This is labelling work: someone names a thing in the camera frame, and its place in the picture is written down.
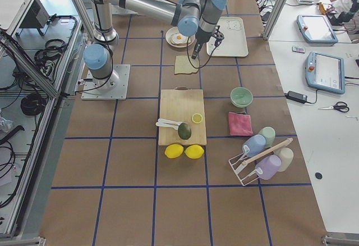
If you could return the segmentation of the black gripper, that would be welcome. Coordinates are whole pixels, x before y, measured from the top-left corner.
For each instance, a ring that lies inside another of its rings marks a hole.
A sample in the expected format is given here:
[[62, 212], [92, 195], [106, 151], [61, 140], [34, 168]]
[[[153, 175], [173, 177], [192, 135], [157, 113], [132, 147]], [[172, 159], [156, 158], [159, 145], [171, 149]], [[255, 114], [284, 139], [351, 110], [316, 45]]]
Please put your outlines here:
[[222, 40], [224, 39], [224, 34], [219, 31], [220, 26], [215, 26], [215, 29], [210, 33], [207, 31], [203, 31], [202, 28], [199, 28], [196, 32], [195, 38], [196, 43], [194, 46], [194, 50], [192, 52], [191, 58], [197, 59], [203, 45], [207, 43], [211, 37], [215, 39], [215, 45], [220, 45]]

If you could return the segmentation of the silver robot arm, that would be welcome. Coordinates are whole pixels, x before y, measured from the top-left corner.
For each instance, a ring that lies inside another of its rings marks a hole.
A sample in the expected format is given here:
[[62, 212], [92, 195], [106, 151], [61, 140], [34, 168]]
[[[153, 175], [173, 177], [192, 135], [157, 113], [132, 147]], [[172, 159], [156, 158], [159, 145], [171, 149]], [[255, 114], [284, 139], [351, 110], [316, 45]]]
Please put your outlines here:
[[166, 21], [186, 36], [195, 36], [192, 59], [196, 59], [202, 46], [210, 38], [216, 45], [224, 39], [218, 21], [228, 0], [91, 0], [94, 12], [94, 38], [98, 43], [117, 43], [118, 35], [113, 27], [112, 6], [138, 12], [154, 19]]

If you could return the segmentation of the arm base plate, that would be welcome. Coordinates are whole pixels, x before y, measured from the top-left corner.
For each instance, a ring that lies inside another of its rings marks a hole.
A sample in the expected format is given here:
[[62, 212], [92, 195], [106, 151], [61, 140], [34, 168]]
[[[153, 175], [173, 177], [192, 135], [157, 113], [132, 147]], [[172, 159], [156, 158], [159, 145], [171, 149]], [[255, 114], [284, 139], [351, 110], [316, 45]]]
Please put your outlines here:
[[109, 81], [94, 79], [88, 70], [86, 78], [91, 80], [84, 83], [81, 99], [84, 101], [125, 100], [129, 77], [128, 64], [114, 65]]
[[138, 13], [136, 11], [127, 9], [127, 8], [122, 8], [119, 5], [119, 0], [108, 0], [108, 2], [106, 2], [105, 4], [108, 5], [110, 13], [112, 15], [115, 16], [130, 16], [130, 15], [134, 15], [137, 16]]

